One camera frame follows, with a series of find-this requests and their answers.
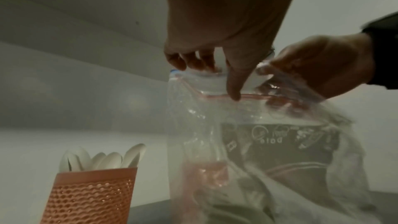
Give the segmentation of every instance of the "hand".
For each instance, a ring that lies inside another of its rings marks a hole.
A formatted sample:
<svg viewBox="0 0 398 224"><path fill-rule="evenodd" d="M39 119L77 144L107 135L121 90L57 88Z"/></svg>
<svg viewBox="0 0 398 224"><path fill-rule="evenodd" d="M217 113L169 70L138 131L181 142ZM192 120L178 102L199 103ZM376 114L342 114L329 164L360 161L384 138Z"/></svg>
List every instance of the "hand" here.
<svg viewBox="0 0 398 224"><path fill-rule="evenodd" d="M215 71L214 48L222 47L234 100L272 46L291 0L168 0L165 55L179 70Z"/></svg>
<svg viewBox="0 0 398 224"><path fill-rule="evenodd" d="M309 37L286 47L270 66L257 69L257 73L270 74L271 66L305 82L328 99L372 79L372 40L365 33Z"/></svg>

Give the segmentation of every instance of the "woven plastic container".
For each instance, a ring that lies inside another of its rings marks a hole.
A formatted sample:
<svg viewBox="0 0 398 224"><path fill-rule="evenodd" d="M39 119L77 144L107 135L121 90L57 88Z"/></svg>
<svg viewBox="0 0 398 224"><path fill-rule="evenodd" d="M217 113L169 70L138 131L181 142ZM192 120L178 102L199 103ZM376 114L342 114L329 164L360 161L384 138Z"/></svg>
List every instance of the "woven plastic container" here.
<svg viewBox="0 0 398 224"><path fill-rule="evenodd" d="M126 224L137 168L58 173L41 224Z"/></svg>

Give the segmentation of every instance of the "orange plastic container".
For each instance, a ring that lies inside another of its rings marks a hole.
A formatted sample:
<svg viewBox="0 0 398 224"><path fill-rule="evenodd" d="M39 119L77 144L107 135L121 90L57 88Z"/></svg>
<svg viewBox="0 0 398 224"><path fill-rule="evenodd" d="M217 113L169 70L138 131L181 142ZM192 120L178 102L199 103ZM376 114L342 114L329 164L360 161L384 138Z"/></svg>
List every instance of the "orange plastic container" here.
<svg viewBox="0 0 398 224"><path fill-rule="evenodd" d="M41 224L126 224L137 168L58 173Z"/></svg>

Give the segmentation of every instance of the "resealable plastic bag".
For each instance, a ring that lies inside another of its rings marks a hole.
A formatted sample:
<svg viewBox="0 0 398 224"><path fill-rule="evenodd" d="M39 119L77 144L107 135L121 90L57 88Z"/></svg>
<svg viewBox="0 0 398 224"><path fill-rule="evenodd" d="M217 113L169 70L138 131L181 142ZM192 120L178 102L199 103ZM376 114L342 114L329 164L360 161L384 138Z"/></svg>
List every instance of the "resealable plastic bag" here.
<svg viewBox="0 0 398 224"><path fill-rule="evenodd" d="M175 223L377 224L352 121L274 69L239 102L226 73L172 71L168 170Z"/></svg>

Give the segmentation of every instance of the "sleeve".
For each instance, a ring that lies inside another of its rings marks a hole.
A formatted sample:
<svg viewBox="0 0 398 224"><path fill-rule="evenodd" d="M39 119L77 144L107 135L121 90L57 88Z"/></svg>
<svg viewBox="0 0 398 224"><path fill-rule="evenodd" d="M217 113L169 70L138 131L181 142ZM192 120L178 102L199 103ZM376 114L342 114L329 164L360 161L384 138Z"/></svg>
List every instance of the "sleeve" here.
<svg viewBox="0 0 398 224"><path fill-rule="evenodd" d="M373 41L375 73L368 84L398 89L398 12L370 22L363 32Z"/></svg>

